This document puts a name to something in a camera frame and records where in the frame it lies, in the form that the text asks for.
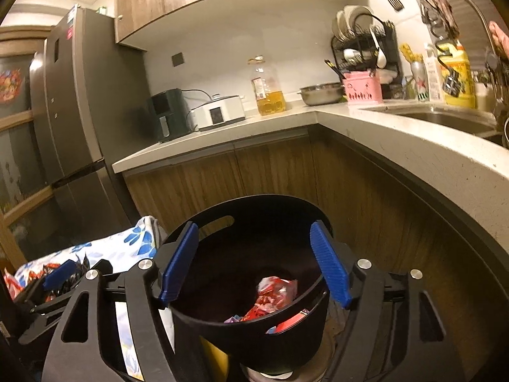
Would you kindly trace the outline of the steel sink faucet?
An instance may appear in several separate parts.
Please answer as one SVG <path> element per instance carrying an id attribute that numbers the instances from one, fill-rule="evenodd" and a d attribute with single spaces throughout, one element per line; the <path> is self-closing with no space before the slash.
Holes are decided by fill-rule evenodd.
<path id="1" fill-rule="evenodd" d="M 487 100 L 484 108 L 493 113 L 496 125 L 501 129 L 508 122 L 508 59 L 502 58 L 496 50 L 488 28 L 489 21 L 473 0 L 448 1 L 460 34 L 456 40 L 438 39 L 432 35 L 436 60 L 441 67 L 439 44 L 455 43 L 457 40 L 463 44 L 469 56 L 471 74 L 475 84 L 475 96 L 475 79 L 479 79 L 491 90 L 491 98 Z M 445 91 L 447 94 L 457 97 L 459 90 L 457 77 L 450 67 L 448 69 L 450 77 L 446 81 L 443 81 L 442 78 L 442 92 Z"/>

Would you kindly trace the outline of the white ladle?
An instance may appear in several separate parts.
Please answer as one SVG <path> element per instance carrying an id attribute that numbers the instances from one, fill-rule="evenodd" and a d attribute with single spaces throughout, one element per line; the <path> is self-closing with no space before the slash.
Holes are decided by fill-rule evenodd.
<path id="1" fill-rule="evenodd" d="M 373 43 L 375 45 L 375 50 L 376 50 L 376 67 L 378 67 L 379 69 L 384 69 L 387 66 L 387 57 L 385 56 L 385 54 L 381 48 L 379 40 L 378 40 L 376 33 L 374 31 L 374 26 L 370 27 L 370 34 L 373 38 Z"/>

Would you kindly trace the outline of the pink cloth on faucet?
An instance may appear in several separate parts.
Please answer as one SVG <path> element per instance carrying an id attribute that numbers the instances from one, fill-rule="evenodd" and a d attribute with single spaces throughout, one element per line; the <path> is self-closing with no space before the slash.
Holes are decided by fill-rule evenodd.
<path id="1" fill-rule="evenodd" d="M 448 0 L 419 0 L 421 18 L 433 36 L 438 39 L 456 40 L 460 31 Z"/>

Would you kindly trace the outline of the wooden glass door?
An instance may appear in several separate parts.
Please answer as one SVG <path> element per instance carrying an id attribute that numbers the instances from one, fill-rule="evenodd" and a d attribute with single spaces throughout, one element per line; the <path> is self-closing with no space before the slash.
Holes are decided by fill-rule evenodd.
<path id="1" fill-rule="evenodd" d="M 29 67 L 49 26 L 1 28 L 1 257 L 18 268 L 51 251 L 52 187 L 34 133 Z"/>

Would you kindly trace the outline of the floral blue white tablecloth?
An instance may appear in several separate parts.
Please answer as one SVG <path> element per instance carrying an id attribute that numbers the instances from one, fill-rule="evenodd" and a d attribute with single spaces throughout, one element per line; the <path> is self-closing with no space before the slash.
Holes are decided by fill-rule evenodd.
<path id="1" fill-rule="evenodd" d="M 64 288 L 50 302 L 38 306 L 17 304 L 12 300 L 6 285 L 1 286 L 1 379 L 3 381 L 31 381 L 33 376 L 28 369 L 32 362 L 42 362 L 52 337 L 74 290 L 85 278 L 85 274 L 96 269 L 101 274 L 127 272 L 142 259 L 152 259 L 160 247 L 167 243 L 167 232 L 152 216 L 143 217 L 133 228 L 104 239 L 79 244 L 70 250 L 58 252 L 48 263 L 63 264 L 68 259 L 78 263 L 78 272 L 70 286 Z M 122 299 L 115 302 L 115 314 L 123 347 L 123 327 L 129 327 L 128 308 Z M 123 366 L 133 380 L 129 369 Z"/>

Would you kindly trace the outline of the yellow detergent bottle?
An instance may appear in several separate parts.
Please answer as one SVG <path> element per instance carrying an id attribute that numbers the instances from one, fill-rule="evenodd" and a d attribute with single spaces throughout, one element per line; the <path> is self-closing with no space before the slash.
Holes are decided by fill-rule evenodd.
<path id="1" fill-rule="evenodd" d="M 443 81 L 450 77 L 448 69 L 450 67 L 456 74 L 457 86 L 459 87 L 457 97 L 443 91 L 445 102 L 448 105 L 475 109 L 475 84 L 471 74 L 469 56 L 463 44 L 457 40 L 455 43 L 445 42 L 438 46 L 440 47 L 439 53 L 441 54 Z"/>

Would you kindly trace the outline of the black dish rack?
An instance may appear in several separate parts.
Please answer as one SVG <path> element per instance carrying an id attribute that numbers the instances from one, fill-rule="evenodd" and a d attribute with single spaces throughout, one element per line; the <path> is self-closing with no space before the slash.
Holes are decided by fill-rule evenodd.
<path id="1" fill-rule="evenodd" d="M 370 27 L 379 40 L 387 57 L 387 66 L 378 69 L 382 96 L 385 100 L 402 98 L 403 68 L 397 48 L 396 28 L 393 22 L 382 21 L 373 14 L 359 14 L 354 17 L 354 28 L 343 35 L 334 32 L 331 37 L 331 52 L 336 67 L 346 72 L 371 71 L 375 60 L 375 45 Z"/>

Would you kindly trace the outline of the translucent red plastic bag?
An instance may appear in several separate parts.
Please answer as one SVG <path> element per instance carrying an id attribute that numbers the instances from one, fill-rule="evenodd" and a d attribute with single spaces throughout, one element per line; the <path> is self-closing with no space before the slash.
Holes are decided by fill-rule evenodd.
<path id="1" fill-rule="evenodd" d="M 290 305 L 297 297 L 298 280 L 282 279 L 277 276 L 263 278 L 257 286 L 258 297 L 254 306 L 241 318 L 251 321 L 272 314 Z"/>

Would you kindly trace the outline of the wooden lower cabinets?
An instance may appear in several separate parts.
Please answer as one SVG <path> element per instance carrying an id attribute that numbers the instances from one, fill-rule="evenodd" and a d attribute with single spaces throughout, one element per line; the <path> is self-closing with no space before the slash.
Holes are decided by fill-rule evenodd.
<path id="1" fill-rule="evenodd" d="M 417 268 L 471 381 L 508 378 L 508 257 L 443 194 L 320 125 L 223 143 L 123 173 L 166 230 L 223 201 L 284 194 L 316 204 L 335 236 L 380 269 Z"/>

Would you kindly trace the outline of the cooking oil bottle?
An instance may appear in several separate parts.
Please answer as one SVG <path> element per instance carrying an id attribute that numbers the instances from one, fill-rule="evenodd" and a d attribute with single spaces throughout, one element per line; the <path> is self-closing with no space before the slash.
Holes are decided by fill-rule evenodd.
<path id="1" fill-rule="evenodd" d="M 268 116 L 286 111 L 286 100 L 276 69 L 263 55 L 248 59 L 248 65 L 252 71 L 251 85 L 259 113 Z"/>

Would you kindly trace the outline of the dark grey refrigerator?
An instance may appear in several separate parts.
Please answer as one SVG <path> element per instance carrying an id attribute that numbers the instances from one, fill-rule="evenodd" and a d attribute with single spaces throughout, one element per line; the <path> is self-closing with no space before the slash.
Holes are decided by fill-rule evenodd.
<path id="1" fill-rule="evenodd" d="M 156 142 L 142 51 L 115 43 L 111 17 L 75 5 L 29 74 L 36 141 L 66 230 L 81 243 L 136 224 L 113 165 Z"/>

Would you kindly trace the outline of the black air fryer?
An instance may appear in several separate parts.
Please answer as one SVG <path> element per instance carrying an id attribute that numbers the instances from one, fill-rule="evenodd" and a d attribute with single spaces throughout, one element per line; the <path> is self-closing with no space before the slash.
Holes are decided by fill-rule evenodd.
<path id="1" fill-rule="evenodd" d="M 154 95 L 148 100 L 148 109 L 159 142 L 172 141 L 192 132 L 181 89 L 175 88 Z"/>

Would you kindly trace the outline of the pink utensil basket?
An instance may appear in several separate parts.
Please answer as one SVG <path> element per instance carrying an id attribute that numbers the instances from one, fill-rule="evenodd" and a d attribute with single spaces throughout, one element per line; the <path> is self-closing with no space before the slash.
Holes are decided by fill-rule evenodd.
<path id="1" fill-rule="evenodd" d="M 370 71 L 345 73 L 343 86 L 348 103 L 383 102 L 380 79 L 376 73 Z"/>

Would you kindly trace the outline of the black round trash bin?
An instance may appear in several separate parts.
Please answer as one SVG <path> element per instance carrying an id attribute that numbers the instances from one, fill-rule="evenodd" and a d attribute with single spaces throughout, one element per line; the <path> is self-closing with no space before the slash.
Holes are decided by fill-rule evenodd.
<path id="1" fill-rule="evenodd" d="M 248 368 L 280 374 L 304 366 L 322 342 L 329 293 L 310 245 L 310 227 L 331 223 L 315 204 L 298 197 L 238 197 L 191 216 L 202 229 L 229 216 L 233 223 L 201 239 L 172 313 L 215 347 Z M 229 323 L 255 304 L 265 277 L 298 280 L 297 297 L 263 317 Z M 302 309 L 309 315 L 290 329 L 267 331 Z"/>

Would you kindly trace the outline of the white rice cooker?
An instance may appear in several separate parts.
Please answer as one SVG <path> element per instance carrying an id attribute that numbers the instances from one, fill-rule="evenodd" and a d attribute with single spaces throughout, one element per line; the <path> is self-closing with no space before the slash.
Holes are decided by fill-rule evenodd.
<path id="1" fill-rule="evenodd" d="M 238 95 L 213 98 L 193 109 L 191 117 L 198 131 L 210 130 L 246 119 L 242 101 Z"/>

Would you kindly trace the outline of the red white snack wrapper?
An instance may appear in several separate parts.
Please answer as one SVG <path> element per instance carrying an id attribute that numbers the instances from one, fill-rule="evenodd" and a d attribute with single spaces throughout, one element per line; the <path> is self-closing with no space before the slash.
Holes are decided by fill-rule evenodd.
<path id="1" fill-rule="evenodd" d="M 12 300 L 15 300 L 18 295 L 24 290 L 24 286 L 22 286 L 17 279 L 9 273 L 7 269 L 3 270 L 3 280 L 5 285 L 7 286 L 7 290 L 10 294 Z"/>

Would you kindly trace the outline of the pink rubber glove hanging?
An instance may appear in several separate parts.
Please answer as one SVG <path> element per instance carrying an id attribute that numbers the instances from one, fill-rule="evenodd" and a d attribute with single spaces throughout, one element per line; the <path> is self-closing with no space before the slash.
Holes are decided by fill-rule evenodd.
<path id="1" fill-rule="evenodd" d="M 509 59 L 509 36 L 494 21 L 489 22 L 488 28 L 499 55 Z"/>

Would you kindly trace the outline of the green beer can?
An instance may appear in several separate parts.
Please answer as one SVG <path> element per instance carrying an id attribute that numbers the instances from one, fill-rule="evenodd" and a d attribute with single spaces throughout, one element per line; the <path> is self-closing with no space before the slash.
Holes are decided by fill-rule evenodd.
<path id="1" fill-rule="evenodd" d="M 422 61 L 413 61 L 411 63 L 412 77 L 415 81 L 416 92 L 419 101 L 429 99 L 428 79 L 425 65 Z"/>

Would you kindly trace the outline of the red paper cup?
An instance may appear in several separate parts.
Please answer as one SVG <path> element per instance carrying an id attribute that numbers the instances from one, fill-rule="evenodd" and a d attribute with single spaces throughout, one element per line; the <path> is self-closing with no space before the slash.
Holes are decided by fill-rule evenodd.
<path id="1" fill-rule="evenodd" d="M 286 321 L 284 321 L 276 326 L 271 327 L 267 331 L 267 334 L 272 335 L 272 334 L 282 333 L 282 332 L 290 329 L 294 325 L 296 325 L 298 322 L 305 319 L 307 317 L 307 315 L 309 315 L 309 313 L 310 313 L 310 311 L 308 309 L 302 309 L 298 314 L 292 316 L 291 318 L 287 319 Z"/>

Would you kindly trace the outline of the stainless steel bowl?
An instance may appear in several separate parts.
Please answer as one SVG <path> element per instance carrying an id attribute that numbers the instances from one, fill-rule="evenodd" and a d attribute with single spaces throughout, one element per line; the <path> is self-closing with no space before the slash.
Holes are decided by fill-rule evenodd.
<path id="1" fill-rule="evenodd" d="M 308 106 L 340 103 L 344 97 L 344 87 L 340 82 L 311 85 L 299 89 L 303 102 Z"/>

